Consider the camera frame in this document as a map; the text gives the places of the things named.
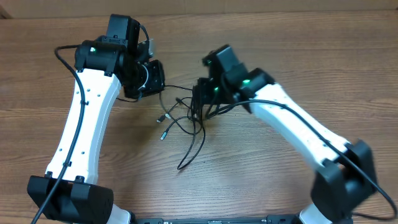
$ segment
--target tangled wires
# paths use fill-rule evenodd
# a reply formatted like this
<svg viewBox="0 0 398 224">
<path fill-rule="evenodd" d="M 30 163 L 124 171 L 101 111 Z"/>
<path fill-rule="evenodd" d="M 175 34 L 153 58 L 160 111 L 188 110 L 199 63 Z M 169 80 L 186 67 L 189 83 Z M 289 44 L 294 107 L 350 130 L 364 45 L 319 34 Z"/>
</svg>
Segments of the tangled wires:
<svg viewBox="0 0 398 224">
<path fill-rule="evenodd" d="M 165 87 L 175 87 L 175 88 L 180 88 L 180 89 L 183 89 L 183 90 L 192 91 L 192 89 L 181 87 L 181 86 L 175 86 L 175 85 L 166 85 Z M 188 106 L 186 103 L 183 102 L 184 99 L 189 99 L 189 98 L 191 99 L 190 106 Z M 162 135 L 162 137 L 160 139 L 163 140 L 166 137 L 167 133 L 170 131 L 171 127 L 174 124 L 176 124 L 183 132 L 185 132 L 185 133 L 187 133 L 189 135 L 192 135 L 191 145 L 189 146 L 187 153 L 182 158 L 180 164 L 177 166 L 177 170 L 182 170 L 186 166 L 188 166 L 196 158 L 196 156 L 199 154 L 199 152 L 202 149 L 202 147 L 203 147 L 203 145 L 205 143 L 205 140 L 206 140 L 206 129 L 203 126 L 202 118 L 200 116 L 198 116 L 198 114 L 201 114 L 201 109 L 195 108 L 195 105 L 193 103 L 192 97 L 189 97 L 189 96 L 188 97 L 184 97 L 182 99 L 176 98 L 177 103 L 174 104 L 173 107 L 171 107 L 171 109 L 169 109 L 169 110 L 166 109 L 166 107 L 163 104 L 162 93 L 161 92 L 159 93 L 159 101 L 160 101 L 161 107 L 165 111 L 165 114 L 162 115 L 157 121 L 158 122 L 162 122 L 166 117 L 172 120 L 172 122 L 170 123 L 168 128 L 164 131 L 164 133 L 163 133 L 163 135 Z M 187 107 L 188 110 L 187 110 L 187 115 L 186 116 L 181 116 L 179 118 L 174 118 L 170 114 L 170 112 L 172 110 L 174 110 L 174 108 L 176 108 L 177 105 L 184 105 L 185 107 Z M 181 119 L 188 119 L 188 120 L 192 121 L 193 132 L 187 131 L 181 126 L 181 124 L 178 122 Z M 197 152 L 192 156 L 192 158 L 188 162 L 186 162 L 183 165 L 184 161 L 187 159 L 188 155 L 191 153 L 193 145 L 195 144 L 195 140 L 196 140 L 197 134 L 199 134 L 201 131 L 203 131 L 203 139 L 201 141 L 201 144 L 200 144 Z"/>
</svg>

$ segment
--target white plastic arm segment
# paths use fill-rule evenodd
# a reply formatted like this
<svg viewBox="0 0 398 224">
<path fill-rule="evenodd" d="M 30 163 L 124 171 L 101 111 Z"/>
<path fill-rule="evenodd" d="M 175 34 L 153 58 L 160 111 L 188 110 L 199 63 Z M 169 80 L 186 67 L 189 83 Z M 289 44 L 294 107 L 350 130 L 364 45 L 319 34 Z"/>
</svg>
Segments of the white plastic arm segment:
<svg viewBox="0 0 398 224">
<path fill-rule="evenodd" d="M 283 103 L 295 110 L 305 120 L 307 120 L 323 137 L 330 141 L 339 151 L 345 152 L 345 144 L 348 141 L 329 131 L 322 126 L 311 115 L 305 112 L 285 93 L 282 87 L 276 83 L 266 85 L 256 92 L 255 100 L 270 100 Z M 301 153 L 305 161 L 313 170 L 323 167 L 322 161 L 329 159 L 334 161 L 338 154 L 326 146 L 301 120 L 291 112 L 279 106 L 268 105 L 265 103 L 251 103 L 250 108 L 253 114 L 271 125 L 281 133 L 286 140 Z"/>
<path fill-rule="evenodd" d="M 128 211 L 113 204 L 111 216 L 106 224 L 130 224 L 130 219 L 131 214 Z"/>
<path fill-rule="evenodd" d="M 318 208 L 311 204 L 300 212 L 299 215 L 302 224 L 332 224 L 330 220 L 319 212 Z"/>
<path fill-rule="evenodd" d="M 109 113 L 119 95 L 121 84 L 116 75 L 108 77 L 101 70 L 86 68 L 83 72 L 78 73 L 78 76 L 83 84 L 88 105 L 85 106 L 83 124 L 70 159 L 72 164 L 67 168 L 62 179 L 74 181 L 76 176 L 82 176 L 85 178 L 85 183 L 96 184 L 101 143 Z M 60 144 L 45 171 L 45 173 L 52 172 L 52 178 L 58 178 L 75 134 L 80 114 L 81 96 L 79 91 L 75 82 L 72 105 Z"/>
</svg>

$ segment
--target black joint housing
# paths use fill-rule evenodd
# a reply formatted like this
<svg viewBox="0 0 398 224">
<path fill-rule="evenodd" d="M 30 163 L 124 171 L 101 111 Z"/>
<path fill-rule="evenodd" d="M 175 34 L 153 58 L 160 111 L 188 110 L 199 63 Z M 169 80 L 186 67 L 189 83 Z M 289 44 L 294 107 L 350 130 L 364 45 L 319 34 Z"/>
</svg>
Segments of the black joint housing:
<svg viewBox="0 0 398 224">
<path fill-rule="evenodd" d="M 149 61 L 148 40 L 138 44 L 140 23 L 129 16 L 112 14 L 106 35 L 85 40 L 75 52 L 75 68 L 102 70 L 117 76 L 127 98 L 138 99 L 164 90 L 160 61 Z"/>
<path fill-rule="evenodd" d="M 40 207 L 56 179 L 31 176 L 27 193 Z M 113 191 L 81 180 L 61 180 L 43 214 L 50 220 L 67 223 L 106 224 L 113 207 Z"/>
<path fill-rule="evenodd" d="M 199 106 L 212 102 L 218 105 L 246 101 L 254 98 L 262 87 L 275 83 L 260 68 L 248 72 L 229 45 L 210 52 L 202 62 L 209 69 L 209 78 L 199 78 L 198 85 L 193 88 L 193 95 Z M 243 106 L 250 112 L 248 104 Z"/>
<path fill-rule="evenodd" d="M 371 148 L 362 140 L 346 147 L 345 156 L 377 183 Z M 352 211 L 376 189 L 341 158 L 325 160 L 323 165 L 316 174 L 311 198 L 327 219 L 337 223 L 351 217 Z"/>
</svg>

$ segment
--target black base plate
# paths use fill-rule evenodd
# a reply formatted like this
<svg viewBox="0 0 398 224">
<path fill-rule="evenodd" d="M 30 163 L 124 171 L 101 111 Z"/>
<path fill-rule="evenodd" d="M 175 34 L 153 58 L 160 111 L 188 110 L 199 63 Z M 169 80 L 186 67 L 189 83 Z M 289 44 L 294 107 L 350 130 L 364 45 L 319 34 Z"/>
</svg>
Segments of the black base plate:
<svg viewBox="0 0 398 224">
<path fill-rule="evenodd" d="M 268 215 L 264 218 L 189 218 L 163 220 L 138 218 L 137 224 L 299 224 L 296 215 Z"/>
</svg>

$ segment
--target black connector plug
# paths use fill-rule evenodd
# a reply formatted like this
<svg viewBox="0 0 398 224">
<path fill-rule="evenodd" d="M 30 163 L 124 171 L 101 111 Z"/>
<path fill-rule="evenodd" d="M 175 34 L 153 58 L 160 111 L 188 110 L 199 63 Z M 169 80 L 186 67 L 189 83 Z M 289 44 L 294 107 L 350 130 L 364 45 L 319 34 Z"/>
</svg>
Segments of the black connector plug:
<svg viewBox="0 0 398 224">
<path fill-rule="evenodd" d="M 165 114 L 163 114 L 162 116 L 160 116 L 156 121 L 158 122 L 158 123 L 161 123 L 161 122 L 163 122 L 164 121 L 164 119 L 166 118 L 166 115 Z"/>
</svg>

